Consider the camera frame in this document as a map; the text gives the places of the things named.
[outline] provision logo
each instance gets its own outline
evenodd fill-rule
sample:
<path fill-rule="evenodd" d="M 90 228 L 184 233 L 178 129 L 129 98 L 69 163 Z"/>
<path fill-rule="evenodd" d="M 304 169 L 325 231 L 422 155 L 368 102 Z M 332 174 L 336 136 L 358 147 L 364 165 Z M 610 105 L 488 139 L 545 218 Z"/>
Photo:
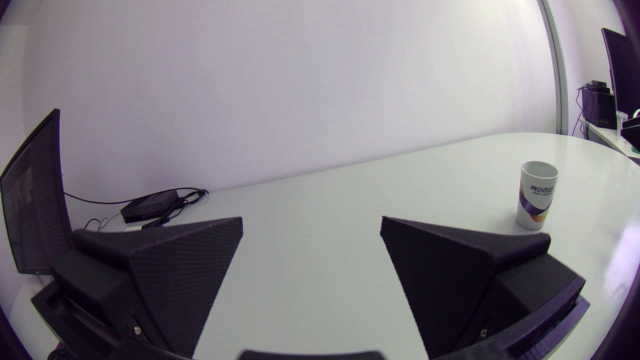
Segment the provision logo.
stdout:
<path fill-rule="evenodd" d="M 550 188 L 537 188 L 535 186 L 531 186 L 531 190 L 534 193 L 538 193 L 538 195 L 545 195 L 545 194 L 550 194 L 554 190 L 554 188 L 553 186 Z M 524 189 L 522 188 L 522 183 L 520 183 L 520 204 L 535 222 L 545 221 L 545 218 L 547 217 L 546 211 L 549 209 L 549 206 L 551 206 L 551 203 L 549 203 L 549 205 L 547 205 L 547 207 L 544 209 L 538 209 L 535 206 L 533 206 L 533 204 L 531 204 L 527 200 L 527 198 L 524 196 Z"/>

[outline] paper cup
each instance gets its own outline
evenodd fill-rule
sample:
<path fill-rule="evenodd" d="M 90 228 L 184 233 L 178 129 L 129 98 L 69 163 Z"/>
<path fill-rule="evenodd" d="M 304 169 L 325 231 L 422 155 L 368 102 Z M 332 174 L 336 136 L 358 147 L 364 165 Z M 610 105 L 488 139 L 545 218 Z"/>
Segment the paper cup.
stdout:
<path fill-rule="evenodd" d="M 550 163 L 527 161 L 520 168 L 520 196 L 516 221 L 529 230 L 544 225 L 554 197 L 558 169 Z"/>

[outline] computer tower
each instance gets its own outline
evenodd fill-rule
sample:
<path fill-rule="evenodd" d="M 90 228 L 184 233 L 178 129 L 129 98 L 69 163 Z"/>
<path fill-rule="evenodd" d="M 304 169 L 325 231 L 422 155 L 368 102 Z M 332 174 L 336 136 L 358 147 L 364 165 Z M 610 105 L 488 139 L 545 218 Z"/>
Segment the computer tower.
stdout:
<path fill-rule="evenodd" d="M 616 98 L 608 92 L 583 88 L 582 114 L 597 127 L 616 129 Z"/>

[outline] black box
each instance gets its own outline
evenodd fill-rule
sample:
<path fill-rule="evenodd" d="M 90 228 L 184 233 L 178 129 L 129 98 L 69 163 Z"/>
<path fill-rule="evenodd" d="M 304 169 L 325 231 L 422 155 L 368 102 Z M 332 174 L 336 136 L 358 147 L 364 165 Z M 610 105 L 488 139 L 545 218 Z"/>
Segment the black box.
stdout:
<path fill-rule="evenodd" d="M 139 197 L 122 208 L 120 213 L 127 224 L 149 220 L 163 216 L 176 201 L 178 201 L 178 192 L 169 190 Z"/>

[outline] monitor screen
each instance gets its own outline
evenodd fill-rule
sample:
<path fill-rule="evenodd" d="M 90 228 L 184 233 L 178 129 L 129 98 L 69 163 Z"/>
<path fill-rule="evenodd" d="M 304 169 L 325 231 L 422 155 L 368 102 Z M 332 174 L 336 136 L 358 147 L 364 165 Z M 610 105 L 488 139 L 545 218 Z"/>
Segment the monitor screen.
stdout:
<path fill-rule="evenodd" d="M 607 54 L 616 109 L 631 119 L 640 108 L 640 63 L 632 42 L 622 34 L 602 29 Z"/>
<path fill-rule="evenodd" d="M 50 274 L 70 250 L 71 225 L 60 170 L 60 110 L 22 143 L 0 176 L 6 233 L 18 272 Z"/>

